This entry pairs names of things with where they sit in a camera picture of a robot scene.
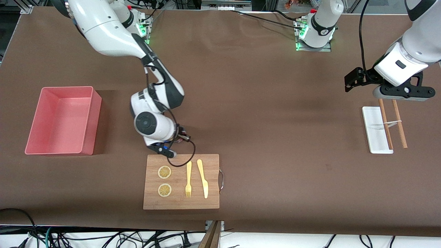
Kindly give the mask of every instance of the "brown tablecloth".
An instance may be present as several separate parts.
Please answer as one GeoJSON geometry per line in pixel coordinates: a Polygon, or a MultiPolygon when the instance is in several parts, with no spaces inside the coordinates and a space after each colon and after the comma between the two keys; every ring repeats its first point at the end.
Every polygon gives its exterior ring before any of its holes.
{"type": "MultiPolygon", "coordinates": [[[[230,11],[163,13],[150,45],[186,92],[173,112],[198,153],[220,155],[225,188],[219,210],[145,211],[152,152],[128,110],[145,87],[141,63],[98,54],[71,20],[34,8],[0,67],[0,207],[41,225],[202,229],[220,219],[234,231],[439,235],[441,97],[399,102],[409,148],[392,129],[394,154],[370,154],[361,107],[378,105],[374,86],[344,92],[344,76],[361,65],[358,21],[343,15],[332,52],[311,53],[295,50],[290,28],[230,11]],[[103,98],[96,155],[25,155],[40,89],[83,85],[103,98]]],[[[403,15],[366,16],[367,64],[410,25],[403,15]]],[[[439,76],[432,65],[425,84],[439,87],[439,76]]],[[[392,120],[389,101],[386,111],[392,120]]],[[[28,224],[18,216],[0,223],[28,224]]]]}

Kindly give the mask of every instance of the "lemon slice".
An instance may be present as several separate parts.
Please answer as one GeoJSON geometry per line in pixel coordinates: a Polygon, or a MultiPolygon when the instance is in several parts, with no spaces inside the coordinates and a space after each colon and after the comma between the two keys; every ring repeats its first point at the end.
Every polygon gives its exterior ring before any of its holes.
{"type": "Polygon", "coordinates": [[[172,187],[169,184],[161,184],[158,188],[158,194],[167,197],[172,193],[172,187]]]}
{"type": "Polygon", "coordinates": [[[158,176],[162,179],[168,178],[171,174],[172,174],[172,169],[170,169],[170,167],[168,167],[166,165],[162,166],[158,170],[158,176]]]}

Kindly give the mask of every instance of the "wooden fork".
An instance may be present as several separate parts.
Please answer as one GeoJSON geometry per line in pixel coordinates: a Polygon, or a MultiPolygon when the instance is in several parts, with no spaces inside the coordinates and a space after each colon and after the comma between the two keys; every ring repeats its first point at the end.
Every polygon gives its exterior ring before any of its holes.
{"type": "Polygon", "coordinates": [[[190,177],[191,177],[191,161],[187,163],[187,185],[185,186],[185,196],[187,198],[191,197],[190,177]]]}

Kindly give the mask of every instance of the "wooden knife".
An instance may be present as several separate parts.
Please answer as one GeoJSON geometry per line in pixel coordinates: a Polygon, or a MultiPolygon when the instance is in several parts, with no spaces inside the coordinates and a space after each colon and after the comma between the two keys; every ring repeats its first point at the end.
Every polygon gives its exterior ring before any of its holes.
{"type": "Polygon", "coordinates": [[[204,178],[204,167],[202,165],[202,160],[200,160],[200,159],[198,159],[198,169],[199,169],[199,173],[201,174],[202,186],[204,187],[204,198],[207,199],[207,197],[208,197],[208,182],[204,178]]]}

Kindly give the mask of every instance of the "wooden chopstick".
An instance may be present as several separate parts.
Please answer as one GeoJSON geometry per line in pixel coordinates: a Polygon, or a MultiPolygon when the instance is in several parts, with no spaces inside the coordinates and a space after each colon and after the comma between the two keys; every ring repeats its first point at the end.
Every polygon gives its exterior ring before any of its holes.
{"type": "MultiPolygon", "coordinates": [[[[393,109],[395,111],[396,120],[401,120],[400,112],[398,111],[398,105],[395,99],[392,100],[392,104],[393,104],[393,109]]],[[[407,148],[406,137],[404,136],[404,130],[403,130],[403,123],[401,121],[398,122],[398,132],[400,133],[400,139],[403,148],[407,148]]]]}
{"type": "Polygon", "coordinates": [[[387,118],[386,118],[385,105],[383,103],[383,99],[380,98],[378,100],[378,102],[380,103],[381,117],[383,118],[383,125],[384,125],[385,131],[386,131],[387,143],[389,145],[389,149],[393,150],[392,138],[390,137],[389,126],[386,124],[387,118]]]}

